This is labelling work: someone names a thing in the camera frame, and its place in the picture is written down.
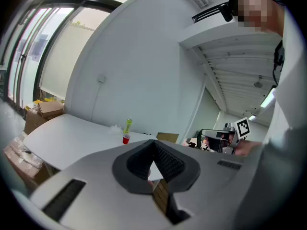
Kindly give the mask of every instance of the ceiling light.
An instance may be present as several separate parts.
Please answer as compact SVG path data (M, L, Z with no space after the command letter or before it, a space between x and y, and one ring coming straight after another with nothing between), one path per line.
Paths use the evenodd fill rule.
M256 118L256 115L252 115L252 116L250 116L248 119L249 120L253 120L253 119L255 119Z
M274 91L276 90L276 86L272 86L269 94L267 95L267 97L265 97L264 101L261 103L261 107L267 107L268 104L271 103L271 101L274 99Z

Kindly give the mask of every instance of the glass door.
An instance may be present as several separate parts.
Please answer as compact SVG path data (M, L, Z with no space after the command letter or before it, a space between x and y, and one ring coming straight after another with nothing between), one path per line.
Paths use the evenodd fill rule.
M33 101L37 68L48 41L73 8L44 8L24 31L11 63L8 97L17 108Z
M47 15L47 11L50 9L40 9L36 15L32 18L31 22L27 25L26 30L24 31L16 51L13 56L13 60L11 63L11 70L9 75L9 84L8 84L8 97L16 103L17 96L17 76L19 73L21 62L24 59L24 51L29 43L29 39L31 35L34 33L35 29L38 27L39 22Z
M33 101L34 82L42 54L57 27L72 10L73 8L56 8L38 30L31 45L29 45L29 50L26 53L26 59L22 68L19 88L20 94L18 103L21 108L24 108Z
M16 44L16 42L18 42L18 38L20 33L22 33L22 30L24 28L24 24L26 23L26 21L28 20L28 18L30 16L32 16L32 14L34 13L34 10L28 11L27 15L25 16L25 18L22 20L21 23L16 25L16 28L10 38L10 41L5 49L5 53L0 65L0 96L1 98L3 98L3 94L5 92L4 89L4 83L5 83L5 74L4 72L6 72L8 66L9 66L9 62L10 62L10 58L14 49L14 46Z

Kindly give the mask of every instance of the ceiling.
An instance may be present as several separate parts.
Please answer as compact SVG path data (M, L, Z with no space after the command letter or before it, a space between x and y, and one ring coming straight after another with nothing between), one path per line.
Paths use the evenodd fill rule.
M274 105L265 109L260 105L276 85L272 76L273 58L280 40L276 34L250 34L198 45L215 74L228 113L242 117L256 114L254 122L270 125ZM275 71L275 75L278 81L280 71ZM261 88L254 86L258 81Z

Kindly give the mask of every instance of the white table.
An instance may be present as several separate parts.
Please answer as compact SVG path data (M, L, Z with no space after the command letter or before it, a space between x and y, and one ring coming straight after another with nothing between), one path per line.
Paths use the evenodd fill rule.
M157 139L154 136L130 132L129 143ZM24 139L24 145L53 167L64 170L80 158L94 152L122 146L121 133L109 127L64 114L44 123ZM149 180L162 179L155 163L150 167Z

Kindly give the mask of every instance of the black slot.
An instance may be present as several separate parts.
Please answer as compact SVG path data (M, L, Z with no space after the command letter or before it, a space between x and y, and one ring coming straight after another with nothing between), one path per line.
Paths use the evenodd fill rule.
M229 162L229 161L225 161L225 160L220 160L217 162L218 165L222 165L224 167L227 167L227 168L231 168L231 169L234 169L234 170L239 170L241 168L241 164L238 164L238 163L233 163L233 162Z
M167 183L185 170L186 164L184 161L174 156L172 153L165 150L158 144L156 144L155 152L156 154L154 161L156 162L159 171Z
M71 180L43 209L55 221L59 221L65 211L85 186L85 182Z

